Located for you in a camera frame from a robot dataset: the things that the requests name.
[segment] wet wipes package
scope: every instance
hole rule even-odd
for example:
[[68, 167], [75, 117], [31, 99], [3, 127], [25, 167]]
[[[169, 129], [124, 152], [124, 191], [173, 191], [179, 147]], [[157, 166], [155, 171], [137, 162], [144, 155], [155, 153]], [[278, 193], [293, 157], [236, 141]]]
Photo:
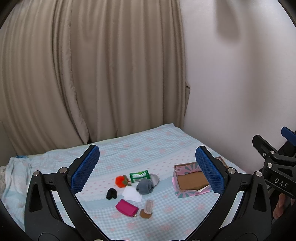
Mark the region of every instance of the wet wipes package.
[[132, 183], [136, 183], [141, 181], [142, 179], [150, 179], [150, 175], [148, 173], [148, 170], [146, 170], [142, 172], [130, 173], [130, 178]]

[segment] pink pouch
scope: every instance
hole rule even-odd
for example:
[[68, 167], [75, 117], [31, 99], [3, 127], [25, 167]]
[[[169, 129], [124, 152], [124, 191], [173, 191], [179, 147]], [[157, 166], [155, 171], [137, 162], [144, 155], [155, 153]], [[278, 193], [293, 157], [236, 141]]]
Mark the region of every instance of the pink pouch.
[[122, 214], [129, 216], [129, 217], [134, 217], [136, 216], [139, 208], [130, 204], [126, 200], [121, 199], [118, 204], [116, 204], [116, 209], [121, 212]]

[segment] blue gripper pad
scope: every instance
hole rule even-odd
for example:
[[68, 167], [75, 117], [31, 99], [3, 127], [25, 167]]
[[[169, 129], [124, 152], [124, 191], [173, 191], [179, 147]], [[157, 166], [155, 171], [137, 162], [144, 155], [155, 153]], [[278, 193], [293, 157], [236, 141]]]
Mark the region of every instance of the blue gripper pad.
[[200, 146], [196, 149], [195, 160], [200, 166], [213, 191], [215, 193], [222, 194], [226, 186], [227, 179], [225, 180], [225, 177], [223, 177], [216, 165], [213, 163], [217, 161], [221, 163], [221, 161], [215, 159], [205, 146]]
[[97, 146], [94, 146], [71, 177], [71, 191], [73, 194], [82, 191], [99, 158], [100, 150]]
[[291, 142], [293, 146], [296, 146], [296, 134], [293, 131], [284, 126], [281, 129], [281, 135]]

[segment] bed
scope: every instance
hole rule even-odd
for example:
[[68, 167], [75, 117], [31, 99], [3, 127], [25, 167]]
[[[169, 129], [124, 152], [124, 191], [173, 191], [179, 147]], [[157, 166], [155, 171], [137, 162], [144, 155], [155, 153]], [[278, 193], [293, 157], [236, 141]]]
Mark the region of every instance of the bed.
[[[204, 219], [219, 194], [209, 192], [194, 197], [177, 198], [172, 184], [175, 164], [195, 161], [195, 150], [201, 142], [185, 134], [173, 124], [132, 134], [126, 137], [94, 143], [100, 148], [100, 160], [89, 177], [82, 192], [76, 196], [98, 227], [113, 240], [183, 240]], [[5, 190], [2, 201], [24, 229], [24, 207], [30, 178], [35, 170], [43, 174], [68, 167], [80, 157], [88, 145], [65, 150], [53, 150], [29, 158], [11, 158], [5, 170]], [[218, 153], [208, 148], [213, 156]], [[228, 160], [228, 166], [243, 172]], [[147, 199], [154, 201], [153, 215], [149, 220], [140, 216], [129, 218], [120, 214], [115, 205], [122, 198], [123, 188], [118, 188], [116, 176], [148, 169], [160, 177], [159, 185], [152, 193], [143, 195], [141, 203], [132, 202], [140, 209]], [[118, 198], [107, 200], [109, 188], [118, 191]], [[53, 193], [65, 223], [72, 225], [63, 205]], [[238, 193], [223, 226], [231, 222], [239, 205], [242, 192]]]

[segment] black sock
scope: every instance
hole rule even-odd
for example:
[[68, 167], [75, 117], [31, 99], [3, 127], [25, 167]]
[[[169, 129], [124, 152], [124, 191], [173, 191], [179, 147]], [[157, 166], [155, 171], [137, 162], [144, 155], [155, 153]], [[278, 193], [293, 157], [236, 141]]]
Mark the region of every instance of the black sock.
[[113, 188], [110, 188], [110, 189], [108, 190], [108, 192], [107, 192], [107, 196], [106, 196], [106, 198], [107, 198], [108, 200], [111, 200], [111, 199], [112, 199], [112, 189], [113, 189]]
[[117, 191], [114, 188], [110, 188], [111, 189], [111, 195], [114, 199], [117, 198]]

